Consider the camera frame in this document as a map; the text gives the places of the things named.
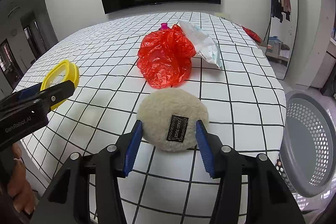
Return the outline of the person's left hand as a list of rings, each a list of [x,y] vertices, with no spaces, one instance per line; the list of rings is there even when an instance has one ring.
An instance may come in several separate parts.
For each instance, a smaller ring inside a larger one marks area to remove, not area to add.
[[[22,150],[19,144],[14,143],[11,150],[15,165],[11,179],[7,184],[7,193],[13,198],[13,206],[17,212],[24,211],[30,215],[35,209],[35,194],[26,179],[26,166],[21,159]]]

